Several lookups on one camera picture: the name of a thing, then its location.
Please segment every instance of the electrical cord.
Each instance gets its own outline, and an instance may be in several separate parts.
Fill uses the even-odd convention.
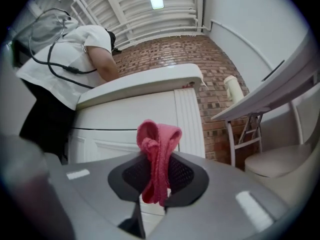
[[[63,9],[59,9],[59,8],[51,8],[51,9],[48,9],[48,10],[44,11],[42,14],[40,14],[40,16],[38,16],[38,18],[33,22],[32,26],[31,26],[31,34],[30,34],[30,38],[29,38],[29,40],[28,40],[28,48],[29,48],[29,52],[30,52],[30,55],[31,55],[32,59],[33,59],[35,62],[39,63],[39,64],[48,65],[50,72],[51,72],[55,77],[57,77],[57,78],[63,79],[63,80],[65,80],[65,81],[71,82],[71,83],[76,84],[76,85],[81,86],[81,87],[85,87],[85,88],[88,88],[88,89],[93,89],[93,87],[91,87],[91,86],[88,86],[88,85],[79,83],[79,82],[77,82],[77,81],[74,81],[74,80],[72,80],[72,79],[66,78],[66,77],[64,77],[64,76],[58,75],[58,74],[53,70],[53,68],[51,67],[51,66],[60,67],[60,68],[63,68],[64,70],[66,70],[66,71],[68,71],[68,72],[70,72],[70,73],[78,74],[78,75],[85,75],[85,74],[89,74],[89,73],[92,73],[92,72],[96,71],[96,69],[91,70],[91,71],[80,71],[79,69],[77,69],[76,67],[73,67],[73,66],[66,66],[66,65],[59,64],[59,63],[50,62],[52,50],[53,50],[55,44],[56,44],[56,43],[58,42],[58,40],[62,37],[62,35],[63,35],[64,31],[65,31],[65,27],[66,27],[66,26],[65,26],[65,21],[66,21],[65,19],[62,20],[62,31],[61,31],[61,33],[59,34],[59,36],[55,39],[55,41],[53,42],[53,44],[52,44],[52,45],[50,46],[50,48],[49,48],[48,57],[47,57],[47,62],[46,62],[46,61],[38,60],[38,59],[34,56],[34,54],[33,54],[33,52],[32,52],[32,49],[31,49],[31,39],[32,39],[33,32],[34,32],[34,24],[39,20],[39,18],[40,18],[43,14],[45,14],[45,13],[47,13],[47,12],[49,12],[49,11],[52,11],[52,10],[58,10],[58,11],[64,12],[64,13],[66,13],[66,14],[68,15],[68,19],[69,19],[69,20],[71,19],[71,16],[70,16],[70,14],[69,14],[67,11],[65,11],[65,10],[63,10]]]

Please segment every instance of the black skirt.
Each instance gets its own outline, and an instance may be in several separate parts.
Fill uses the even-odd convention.
[[[62,159],[75,111],[59,101],[51,92],[33,83],[23,81],[36,102],[28,114],[20,137],[36,143],[43,152]]]

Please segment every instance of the white shirt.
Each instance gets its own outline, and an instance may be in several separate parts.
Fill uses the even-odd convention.
[[[79,26],[64,38],[61,37],[55,44],[50,62],[75,67],[80,71],[87,72],[94,70],[90,58],[82,45],[84,47],[94,46],[104,48],[110,53],[112,51],[110,35],[103,27],[98,25]],[[46,62],[50,46],[40,50],[35,57],[40,61]],[[97,87],[102,83],[102,79],[97,71],[88,74],[73,74],[58,66],[52,66],[52,69],[62,77],[87,86]],[[32,58],[17,71],[16,75],[32,84],[47,89],[72,110],[76,110],[80,95],[89,90],[88,88],[54,76],[50,72],[48,65],[39,64]]]

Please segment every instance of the chair seat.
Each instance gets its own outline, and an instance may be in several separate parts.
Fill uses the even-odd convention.
[[[277,178],[297,169],[311,154],[308,144],[285,146],[254,154],[245,160],[245,170]]]

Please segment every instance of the red brick wall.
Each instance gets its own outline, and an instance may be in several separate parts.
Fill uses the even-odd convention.
[[[237,77],[243,93],[248,94],[244,80],[228,56],[207,36],[172,36],[154,39],[129,47],[115,55],[120,76],[164,66],[194,63],[199,66],[208,89],[201,87],[197,94],[205,155],[230,164],[230,147],[223,121],[210,118],[232,103],[227,99],[224,79],[230,75]],[[245,121],[232,122],[234,138],[239,139]],[[237,150],[237,166],[244,167],[244,159],[253,153],[253,148]]]

